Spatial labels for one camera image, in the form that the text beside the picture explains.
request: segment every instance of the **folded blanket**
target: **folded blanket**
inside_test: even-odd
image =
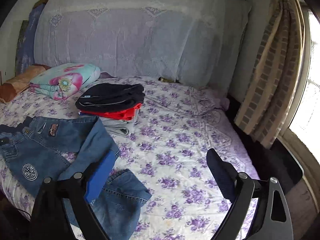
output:
[[[47,95],[54,100],[65,100],[96,81],[100,68],[91,64],[67,63],[53,67],[30,81],[34,92]]]
[[[115,135],[127,136],[133,133],[133,126],[137,120],[139,109],[135,109],[134,117],[131,120],[115,120],[106,117],[100,117],[106,131]]]

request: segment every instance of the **window frame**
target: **window frame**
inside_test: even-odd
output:
[[[320,212],[320,165],[314,155],[309,151],[307,146],[292,132],[289,128],[297,109],[300,105],[303,92],[305,90],[309,66],[311,60],[311,33],[309,22],[308,7],[302,6],[302,15],[305,23],[305,43],[301,61],[300,79],[297,86],[296,94],[292,101],[291,108],[282,129],[279,132],[278,140],[293,156],[303,171],[303,180],[305,181],[316,207],[317,212]]]

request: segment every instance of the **gray folded clothes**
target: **gray folded clothes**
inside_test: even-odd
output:
[[[137,120],[138,112],[139,110],[137,109],[134,113],[134,117],[130,121],[115,120],[107,117],[100,117],[100,119],[107,132],[115,135],[126,136],[133,132],[133,126]]]

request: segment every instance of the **black cable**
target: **black cable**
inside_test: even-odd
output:
[[[26,214],[28,214],[29,217],[30,217],[30,219],[31,219],[31,215],[30,215],[27,211],[24,211],[24,210],[22,210],[22,209],[20,209],[20,208],[16,208],[16,207],[15,207],[15,209],[17,209],[17,210],[19,210],[19,211],[22,211],[22,212],[24,212],[24,213],[26,213]]]

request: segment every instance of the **white wall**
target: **white wall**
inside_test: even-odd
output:
[[[270,0],[247,0],[251,5],[248,25],[229,88],[229,94],[242,102],[248,88],[257,52],[267,25]]]
[[[28,20],[33,5],[39,0],[18,0],[0,28],[0,71],[2,82],[14,77],[19,31]]]

